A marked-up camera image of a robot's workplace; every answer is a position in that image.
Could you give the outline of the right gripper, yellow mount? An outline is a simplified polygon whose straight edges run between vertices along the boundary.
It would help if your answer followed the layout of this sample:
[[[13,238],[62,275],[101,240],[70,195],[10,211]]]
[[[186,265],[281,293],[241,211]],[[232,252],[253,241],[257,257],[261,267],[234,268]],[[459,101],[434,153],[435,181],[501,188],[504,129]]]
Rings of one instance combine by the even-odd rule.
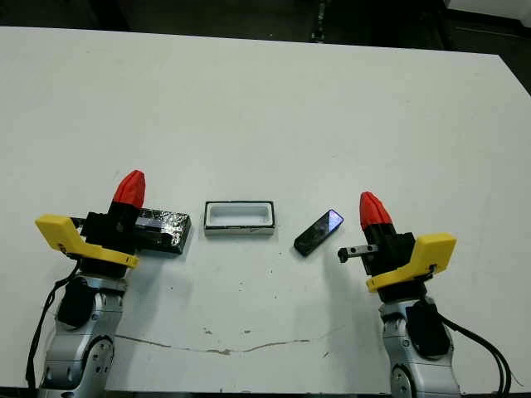
[[[425,282],[450,263],[456,238],[448,233],[417,238],[411,232],[396,233],[387,209],[371,192],[361,194],[359,213],[367,244],[339,249],[339,261],[361,258],[368,290],[383,303],[424,297]]]

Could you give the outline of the left gripper, yellow mount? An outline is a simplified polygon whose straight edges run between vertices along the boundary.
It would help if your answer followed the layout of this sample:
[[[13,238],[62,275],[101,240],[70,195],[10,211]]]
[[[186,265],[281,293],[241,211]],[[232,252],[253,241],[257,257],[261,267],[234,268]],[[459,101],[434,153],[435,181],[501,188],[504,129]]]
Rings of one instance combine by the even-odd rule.
[[[76,260],[81,272],[123,278],[139,262],[134,226],[144,204],[145,189],[144,173],[134,170],[121,180],[108,212],[90,212],[81,227],[69,216],[45,214],[36,219],[37,228],[53,250]]]

